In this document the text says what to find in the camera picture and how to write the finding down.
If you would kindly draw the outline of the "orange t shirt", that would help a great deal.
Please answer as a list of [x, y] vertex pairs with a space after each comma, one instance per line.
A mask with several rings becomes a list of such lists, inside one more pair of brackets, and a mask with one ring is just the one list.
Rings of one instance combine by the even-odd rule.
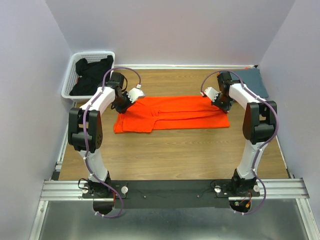
[[151, 133], [154, 130], [228, 128], [228, 115], [211, 104], [207, 97], [148, 96], [137, 100], [119, 114], [113, 131]]

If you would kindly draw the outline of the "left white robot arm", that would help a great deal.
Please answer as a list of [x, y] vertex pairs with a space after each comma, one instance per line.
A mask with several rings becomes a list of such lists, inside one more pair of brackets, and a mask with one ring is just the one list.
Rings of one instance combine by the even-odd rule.
[[99, 198], [122, 199], [123, 193], [111, 185], [110, 173], [104, 166], [100, 147], [103, 142], [102, 114], [113, 105], [118, 113], [125, 113], [135, 102], [145, 96], [142, 83], [130, 91], [123, 87], [126, 79], [107, 77], [117, 74], [115, 68], [108, 70], [98, 84], [94, 95], [81, 107], [73, 107], [68, 115], [68, 144], [82, 157], [88, 171], [83, 191]]

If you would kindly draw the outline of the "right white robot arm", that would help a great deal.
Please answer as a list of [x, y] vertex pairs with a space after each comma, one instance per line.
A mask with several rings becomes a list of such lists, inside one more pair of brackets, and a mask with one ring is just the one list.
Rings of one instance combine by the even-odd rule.
[[257, 169], [265, 148], [278, 131], [277, 104], [257, 96], [232, 73], [222, 71], [217, 75], [219, 91], [205, 90], [211, 104], [228, 113], [234, 102], [245, 110], [242, 133], [245, 147], [240, 164], [228, 184], [227, 190], [236, 196], [252, 193], [256, 187]]

